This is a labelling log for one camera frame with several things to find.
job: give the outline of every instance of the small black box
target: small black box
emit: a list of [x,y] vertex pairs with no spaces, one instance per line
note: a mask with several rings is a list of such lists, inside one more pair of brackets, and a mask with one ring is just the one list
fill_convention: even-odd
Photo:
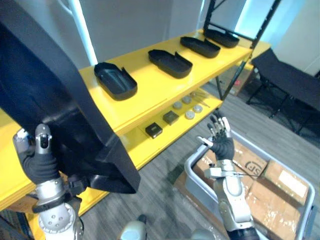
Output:
[[177,121],[179,116],[175,114],[173,111],[168,111],[165,115],[163,115],[163,120],[169,124],[172,125],[175,121]]
[[154,139],[162,133],[162,128],[154,122],[145,128],[145,132]]

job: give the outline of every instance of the yellow shelf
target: yellow shelf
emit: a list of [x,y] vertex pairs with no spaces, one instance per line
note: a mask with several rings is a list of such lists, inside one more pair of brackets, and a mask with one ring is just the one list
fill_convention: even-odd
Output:
[[[214,109],[220,107],[223,103],[221,100],[208,94],[202,89],[198,89],[197,92],[207,94],[207,97],[203,98],[197,96],[196,98],[192,98],[190,104],[183,103],[182,108],[179,110],[174,109],[171,105],[120,137],[125,149],[128,151],[128,154],[137,169],[142,168],[174,140],[187,132],[190,128],[211,113]],[[196,113],[194,119],[192,120],[187,119],[185,117],[185,112],[192,110],[193,106],[197,104],[203,107],[202,112]],[[172,125],[169,125],[163,120],[163,115],[170,110],[179,115],[178,120]],[[156,138],[152,139],[146,133],[145,129],[154,122],[162,128],[162,133]]]
[[[151,161],[157,154],[163,151],[174,140],[179,138],[182,134],[196,125],[205,116],[210,114],[214,109],[219,108],[223,103],[221,100],[208,94],[202,89],[197,89],[196,91],[207,94],[207,97],[193,97],[190,104],[183,104],[183,107],[179,110],[176,110],[172,106],[169,106],[159,112],[157,115],[143,122],[141,125],[120,136],[125,149],[128,151],[131,160],[138,170],[141,169],[149,161]],[[194,119],[192,120],[186,119],[185,112],[188,110],[192,110],[195,105],[201,105],[203,107],[202,112],[196,113]],[[170,110],[179,115],[178,120],[172,125],[167,124],[163,120],[163,115]],[[145,128],[154,122],[156,122],[162,128],[162,133],[156,138],[152,139],[145,132]],[[87,190],[81,193],[79,196],[80,198],[82,198],[79,215],[81,216],[82,214],[84,214],[89,208],[99,202],[107,194],[108,192],[105,191],[87,188]],[[27,219],[34,238],[36,240],[43,240],[45,236],[42,230],[39,228],[38,216],[34,214],[27,214]]]
[[[192,32],[184,36],[204,39],[200,32]],[[193,63],[190,74],[182,79],[176,79],[160,70],[149,61],[148,51],[153,49],[166,50],[172,54],[177,51]],[[248,57],[250,53],[250,49],[242,46],[221,47],[217,57],[206,58],[182,46],[180,37],[175,37],[113,58],[108,60],[108,63],[124,67],[137,81],[137,93],[124,101],[113,100],[100,87],[93,66],[81,69],[80,74],[102,115],[115,133],[123,135]]]
[[[204,39],[199,32],[185,36]],[[148,51],[152,49],[167,50],[172,54],[179,52],[193,63],[192,71],[182,79],[171,77],[150,63]],[[217,57],[206,58],[183,47],[180,37],[175,37],[113,58],[108,62],[125,67],[138,83],[137,93],[124,101],[113,100],[100,87],[92,66],[79,72],[105,119],[118,135],[123,135],[205,84],[210,78],[248,57],[250,52],[250,49],[241,46],[222,47]],[[0,210],[30,193],[35,187],[23,173],[12,143],[12,137],[19,128],[17,123],[0,110]]]

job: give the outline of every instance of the white label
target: white label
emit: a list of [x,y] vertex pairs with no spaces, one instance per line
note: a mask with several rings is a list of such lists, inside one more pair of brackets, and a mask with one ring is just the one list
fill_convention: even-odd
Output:
[[300,181],[295,179],[285,170],[282,170],[279,180],[283,182],[286,186],[288,186],[292,191],[298,194],[301,198],[303,198],[306,194],[307,187],[303,185]]

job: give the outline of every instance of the black cloth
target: black cloth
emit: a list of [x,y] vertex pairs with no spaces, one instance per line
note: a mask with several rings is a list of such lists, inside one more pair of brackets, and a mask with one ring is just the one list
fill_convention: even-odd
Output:
[[262,78],[320,111],[319,79],[280,61],[271,48],[251,62]]

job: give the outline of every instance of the cardboard box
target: cardboard box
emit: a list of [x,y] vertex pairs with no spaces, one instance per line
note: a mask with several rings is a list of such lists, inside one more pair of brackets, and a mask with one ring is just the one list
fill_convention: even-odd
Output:
[[294,240],[300,212],[261,183],[255,181],[246,197],[255,222],[271,239]]
[[[212,189],[214,188],[214,179],[206,178],[205,177],[205,170],[208,169],[210,166],[209,164],[217,164],[216,155],[214,152],[212,152],[210,149],[203,155],[202,158],[200,158],[192,170],[197,174],[207,185],[209,185]],[[235,165],[235,171],[238,173],[245,174],[245,172],[238,166]],[[254,183],[254,180],[248,176],[245,175],[241,177],[241,181],[244,185],[245,189],[245,195],[249,192],[249,189],[251,188],[252,184]]]
[[247,174],[251,175],[253,179],[257,179],[257,177],[260,176],[263,170],[266,168],[268,162],[250,151],[241,143],[235,140],[233,142],[233,162]]
[[259,182],[296,208],[305,205],[309,185],[279,163],[270,161]]

